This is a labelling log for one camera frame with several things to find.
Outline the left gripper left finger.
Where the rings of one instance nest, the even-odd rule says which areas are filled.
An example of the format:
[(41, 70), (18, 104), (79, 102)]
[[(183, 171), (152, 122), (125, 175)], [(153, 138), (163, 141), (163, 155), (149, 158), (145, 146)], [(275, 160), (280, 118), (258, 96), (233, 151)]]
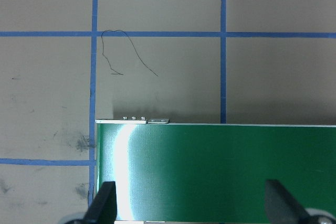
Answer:
[(84, 223), (114, 223), (117, 218), (115, 182), (103, 182), (83, 217)]

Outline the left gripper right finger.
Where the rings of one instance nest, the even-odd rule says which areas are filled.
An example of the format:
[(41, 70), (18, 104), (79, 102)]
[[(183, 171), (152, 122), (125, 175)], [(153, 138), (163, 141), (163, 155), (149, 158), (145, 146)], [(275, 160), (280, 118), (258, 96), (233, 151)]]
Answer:
[(270, 223), (309, 223), (310, 214), (276, 179), (265, 181), (264, 208)]

